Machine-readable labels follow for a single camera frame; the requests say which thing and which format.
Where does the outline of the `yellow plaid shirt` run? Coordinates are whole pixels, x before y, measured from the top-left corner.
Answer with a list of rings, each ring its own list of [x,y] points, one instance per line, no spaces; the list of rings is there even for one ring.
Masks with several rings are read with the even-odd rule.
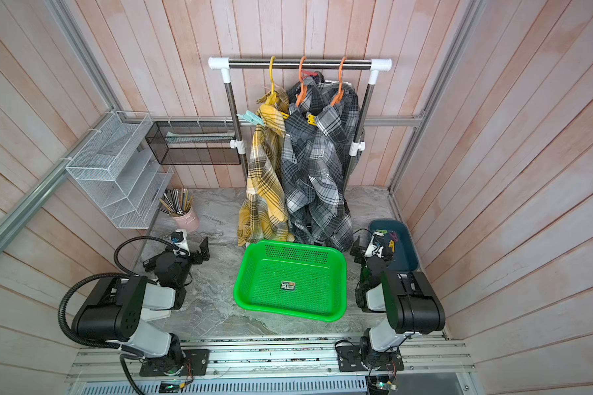
[[[258,100],[262,124],[252,135],[245,200],[240,208],[237,241],[240,247],[274,240],[293,242],[281,176],[281,154],[286,135],[284,117],[289,100],[282,88]]]

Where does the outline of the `mint green clothespin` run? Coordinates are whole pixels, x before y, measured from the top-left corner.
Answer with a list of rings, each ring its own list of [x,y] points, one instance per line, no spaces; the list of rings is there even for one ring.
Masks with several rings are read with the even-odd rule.
[[[251,123],[253,125],[265,125],[264,120],[257,114],[251,112],[250,110],[247,110],[243,114],[237,114],[237,118],[239,118],[239,120],[242,122]]]

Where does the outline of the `yellow plastic hanger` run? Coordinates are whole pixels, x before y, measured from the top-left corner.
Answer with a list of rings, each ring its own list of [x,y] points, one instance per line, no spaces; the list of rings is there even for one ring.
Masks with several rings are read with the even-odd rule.
[[[274,66],[275,59],[276,59],[276,57],[273,56],[269,61],[268,77],[269,77],[271,86],[270,86],[270,92],[268,92],[265,95],[265,105],[273,106],[274,108],[277,109],[278,105],[279,105],[279,97],[278,97],[277,86],[273,79],[273,66]]]

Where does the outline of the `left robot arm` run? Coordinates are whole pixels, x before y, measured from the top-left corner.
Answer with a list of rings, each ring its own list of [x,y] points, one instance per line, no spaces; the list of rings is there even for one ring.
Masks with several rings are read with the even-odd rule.
[[[120,351],[125,375],[131,360],[140,364],[142,377],[182,377],[190,383],[205,375],[209,351],[184,350],[176,334],[156,328],[142,313],[181,309],[192,266],[210,259],[209,240],[191,250],[186,233],[177,230],[160,242],[165,250],[145,263],[143,275],[120,265],[116,273],[95,274],[69,288],[59,302],[58,324],[72,342]]]

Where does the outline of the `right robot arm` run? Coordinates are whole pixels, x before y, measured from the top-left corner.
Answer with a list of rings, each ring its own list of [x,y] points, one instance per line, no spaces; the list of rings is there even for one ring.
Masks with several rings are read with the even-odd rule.
[[[367,234],[366,245],[356,238],[350,250],[361,265],[355,299],[362,312],[384,313],[385,319],[367,329],[357,344],[349,340],[334,344],[339,370],[403,370],[401,346],[416,335],[443,330],[446,314],[428,278],[419,270],[407,225],[374,220]]]

